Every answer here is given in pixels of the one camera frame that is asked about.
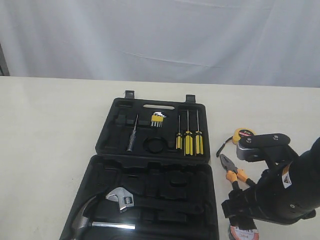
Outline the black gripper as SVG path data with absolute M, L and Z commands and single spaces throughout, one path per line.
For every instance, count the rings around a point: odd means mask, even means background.
M 316 169 L 308 160 L 295 160 L 263 175 L 255 186 L 222 203 L 226 218 L 291 225 L 316 216 Z

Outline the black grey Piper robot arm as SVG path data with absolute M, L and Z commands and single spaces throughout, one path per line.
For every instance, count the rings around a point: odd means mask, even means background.
M 282 133 L 242 137 L 236 154 L 247 162 L 266 162 L 260 179 L 253 182 L 242 171 L 227 172 L 235 187 L 238 180 L 248 184 L 235 189 L 221 205 L 224 216 L 248 217 L 255 220 L 292 225 L 316 216 L 320 206 L 320 141 L 298 155 Z

